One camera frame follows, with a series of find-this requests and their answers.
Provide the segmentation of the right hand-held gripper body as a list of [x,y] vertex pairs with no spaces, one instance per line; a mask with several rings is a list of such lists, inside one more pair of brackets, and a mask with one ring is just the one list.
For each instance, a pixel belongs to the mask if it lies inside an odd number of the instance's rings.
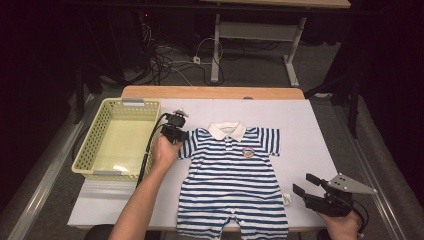
[[376,194],[377,190],[360,183],[342,173],[331,180],[321,179],[321,187],[325,190],[322,197],[306,193],[302,198],[305,207],[330,217],[345,217],[353,209],[352,194]]

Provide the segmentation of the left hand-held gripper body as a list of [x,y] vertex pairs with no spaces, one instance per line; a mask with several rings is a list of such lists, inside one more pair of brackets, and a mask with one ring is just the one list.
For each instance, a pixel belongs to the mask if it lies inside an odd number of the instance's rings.
[[182,110],[176,110],[172,114],[166,113],[166,123],[162,126],[160,133],[165,136],[169,142],[176,144],[179,141],[182,128],[186,123],[187,114]]

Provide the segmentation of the yellow perforated plastic basket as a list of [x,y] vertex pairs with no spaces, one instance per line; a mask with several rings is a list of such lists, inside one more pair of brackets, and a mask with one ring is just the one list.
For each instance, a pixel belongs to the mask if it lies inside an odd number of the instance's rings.
[[104,99],[74,159],[86,179],[137,181],[153,165],[145,155],[161,103],[155,99]]

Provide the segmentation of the blue white striped baby romper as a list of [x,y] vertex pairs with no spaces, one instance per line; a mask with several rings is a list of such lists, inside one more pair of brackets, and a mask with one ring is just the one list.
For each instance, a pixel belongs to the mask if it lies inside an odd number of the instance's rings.
[[289,223],[271,158],[278,128],[215,123],[189,132],[179,157],[191,161],[178,203],[177,232],[220,240],[235,222],[242,240],[286,240]]

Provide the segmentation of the person's left hand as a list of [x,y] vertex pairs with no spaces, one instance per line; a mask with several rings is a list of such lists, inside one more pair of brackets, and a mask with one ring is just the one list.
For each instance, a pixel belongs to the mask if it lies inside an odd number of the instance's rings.
[[155,163],[152,170],[166,173],[177,159],[181,147],[182,142],[172,144],[166,137],[160,136],[153,145]]

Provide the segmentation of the person's right hand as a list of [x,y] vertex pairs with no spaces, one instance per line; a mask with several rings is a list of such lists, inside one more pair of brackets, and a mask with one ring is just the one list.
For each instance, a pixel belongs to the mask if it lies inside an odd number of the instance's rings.
[[317,215],[325,222],[331,240],[357,240],[360,218],[351,211],[345,217],[330,217],[318,212]]

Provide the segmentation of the white table mat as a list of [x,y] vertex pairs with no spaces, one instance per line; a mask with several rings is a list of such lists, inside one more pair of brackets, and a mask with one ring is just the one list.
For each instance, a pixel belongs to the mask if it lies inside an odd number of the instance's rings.
[[[241,122],[248,127],[270,127],[281,131],[280,155],[273,157],[276,177],[283,193],[292,185],[308,193],[322,195],[321,188],[307,182],[312,173],[324,179],[337,171],[327,149],[311,104],[307,100],[229,100],[161,99],[161,113],[182,109],[187,115],[186,129],[207,127],[211,123]],[[74,205],[69,225],[87,229],[114,223],[133,193],[136,181],[102,181],[85,178]]]

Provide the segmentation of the black stand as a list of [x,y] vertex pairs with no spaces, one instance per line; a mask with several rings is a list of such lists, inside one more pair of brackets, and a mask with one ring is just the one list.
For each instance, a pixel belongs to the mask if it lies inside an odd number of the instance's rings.
[[84,114],[85,96],[84,88],[87,87],[90,93],[101,94],[102,86],[98,69],[93,64],[79,65],[75,71],[75,100],[76,117],[75,124],[78,124]]
[[354,138],[357,138],[357,116],[359,105],[360,78],[349,74],[335,77],[321,85],[304,92],[306,99],[318,93],[329,93],[330,102],[336,106],[348,105],[347,127]]

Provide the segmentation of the wooden desk with white legs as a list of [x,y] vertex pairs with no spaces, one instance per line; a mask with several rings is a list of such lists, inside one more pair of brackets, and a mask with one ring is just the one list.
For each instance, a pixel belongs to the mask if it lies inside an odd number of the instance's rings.
[[[212,3],[213,7],[223,7],[225,4],[245,4],[247,7],[270,7],[276,10],[334,10],[349,9],[348,0],[203,0]],[[243,23],[240,21],[223,21],[221,14],[215,15],[214,49],[211,62],[210,81],[215,84],[220,79],[220,59],[223,54],[221,39],[268,40],[290,42],[291,50],[283,56],[288,81],[292,87],[298,87],[299,82],[293,65],[293,60],[303,33],[306,16],[301,16],[295,24]]]

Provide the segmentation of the metal floor rail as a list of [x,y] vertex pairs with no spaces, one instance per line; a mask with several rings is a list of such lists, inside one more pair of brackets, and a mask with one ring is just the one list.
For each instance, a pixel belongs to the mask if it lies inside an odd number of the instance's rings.
[[358,117],[357,137],[354,137],[348,129],[345,111],[341,107],[335,107],[334,111],[348,145],[353,150],[352,161],[337,160],[336,163],[343,170],[352,166],[352,178],[358,178],[377,190],[374,195],[360,196],[370,215],[365,230],[366,239],[407,240],[401,223],[403,210],[399,200],[405,190],[405,181],[380,133],[367,116],[368,112],[365,112],[366,116]]
[[67,225],[83,178],[71,171],[72,154],[83,136],[97,97],[83,101],[85,115],[75,122],[76,102],[6,211],[0,215],[0,240],[82,240],[85,232]]

